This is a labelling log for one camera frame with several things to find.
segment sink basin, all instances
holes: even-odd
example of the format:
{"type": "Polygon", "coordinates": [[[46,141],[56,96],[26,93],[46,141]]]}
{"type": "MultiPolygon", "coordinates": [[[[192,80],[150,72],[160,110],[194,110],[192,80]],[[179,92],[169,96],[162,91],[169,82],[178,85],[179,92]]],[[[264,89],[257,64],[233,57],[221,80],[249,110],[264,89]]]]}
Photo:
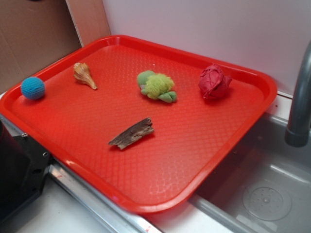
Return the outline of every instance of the sink basin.
{"type": "Polygon", "coordinates": [[[311,143],[288,146],[286,124],[265,114],[252,127],[196,191],[205,209],[225,212],[243,232],[310,232],[311,143]]]}

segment green plush toy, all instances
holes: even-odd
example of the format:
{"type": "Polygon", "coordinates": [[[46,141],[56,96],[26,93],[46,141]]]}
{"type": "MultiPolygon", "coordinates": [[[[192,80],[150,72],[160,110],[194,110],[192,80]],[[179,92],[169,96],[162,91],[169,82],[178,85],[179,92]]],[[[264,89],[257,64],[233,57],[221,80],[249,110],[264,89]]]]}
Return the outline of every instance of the green plush toy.
{"type": "Polygon", "coordinates": [[[153,100],[173,103],[177,99],[176,92],[170,91],[175,84],[165,74],[155,74],[153,71],[147,70],[137,76],[137,83],[141,93],[153,100]]]}

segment conch shell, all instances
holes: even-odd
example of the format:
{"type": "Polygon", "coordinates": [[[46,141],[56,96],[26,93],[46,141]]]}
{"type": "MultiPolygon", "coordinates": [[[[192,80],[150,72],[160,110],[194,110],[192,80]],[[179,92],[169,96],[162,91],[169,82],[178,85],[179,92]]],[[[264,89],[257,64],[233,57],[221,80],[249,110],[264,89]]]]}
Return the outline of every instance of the conch shell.
{"type": "Polygon", "coordinates": [[[73,76],[82,84],[89,85],[93,90],[97,89],[95,82],[91,77],[91,72],[86,63],[76,63],[73,66],[73,76]]]}

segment cardboard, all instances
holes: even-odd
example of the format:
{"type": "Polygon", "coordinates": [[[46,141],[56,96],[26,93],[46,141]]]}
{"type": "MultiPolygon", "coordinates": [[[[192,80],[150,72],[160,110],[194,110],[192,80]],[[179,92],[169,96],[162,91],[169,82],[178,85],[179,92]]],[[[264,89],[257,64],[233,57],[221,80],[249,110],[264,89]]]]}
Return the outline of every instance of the cardboard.
{"type": "Polygon", "coordinates": [[[0,93],[80,47],[65,0],[1,0],[0,93]]]}

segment stainless steel surface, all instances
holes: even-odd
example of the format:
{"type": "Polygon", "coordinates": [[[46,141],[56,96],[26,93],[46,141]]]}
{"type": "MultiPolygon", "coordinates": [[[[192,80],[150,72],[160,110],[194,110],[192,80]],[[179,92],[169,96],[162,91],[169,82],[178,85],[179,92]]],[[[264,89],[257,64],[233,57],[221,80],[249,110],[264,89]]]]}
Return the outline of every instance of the stainless steel surface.
{"type": "Polygon", "coordinates": [[[23,135],[24,132],[20,130],[18,127],[16,127],[12,122],[10,122],[7,118],[5,118],[2,114],[0,114],[0,120],[5,125],[6,129],[9,131],[9,133],[12,136],[19,136],[23,135]]]}
{"type": "Polygon", "coordinates": [[[206,215],[212,217],[223,226],[226,226],[232,232],[235,233],[256,233],[251,228],[245,226],[244,224],[238,222],[234,217],[221,210],[217,206],[213,205],[201,196],[194,194],[189,202],[197,207],[199,210],[203,211],[206,215]]]}
{"type": "Polygon", "coordinates": [[[286,124],[265,114],[197,190],[206,201],[194,205],[244,232],[309,233],[311,143],[287,145],[286,124]]]}
{"type": "Polygon", "coordinates": [[[58,162],[50,166],[50,175],[112,233],[161,232],[144,218],[122,210],[58,162]]]}

